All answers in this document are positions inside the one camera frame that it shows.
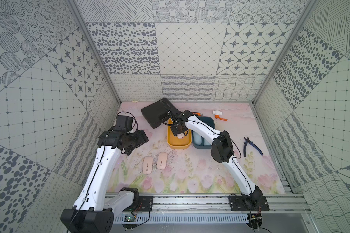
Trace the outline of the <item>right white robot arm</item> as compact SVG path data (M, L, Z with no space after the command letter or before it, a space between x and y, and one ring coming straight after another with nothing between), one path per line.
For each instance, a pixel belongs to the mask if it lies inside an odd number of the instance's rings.
M242 197L246 203L257 207L263 199L260 188L249 178L234 156L234 142L227 131L219 131L202 122L197 116L181 114L179 117L172 116L171 130L177 136L187 130L192 130L211 144L211 156L223 164L234 181L238 184Z

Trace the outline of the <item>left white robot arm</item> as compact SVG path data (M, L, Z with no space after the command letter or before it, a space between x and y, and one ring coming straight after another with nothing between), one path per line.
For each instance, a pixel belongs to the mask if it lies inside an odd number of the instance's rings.
M109 204L105 204L105 195L119 157L130 155L148 141L143 130L134 133L105 131L98 137L95 160L85 186L73 207L64 209L60 217L68 233L108 233L115 216L124 210L139 210L137 188L122 188Z

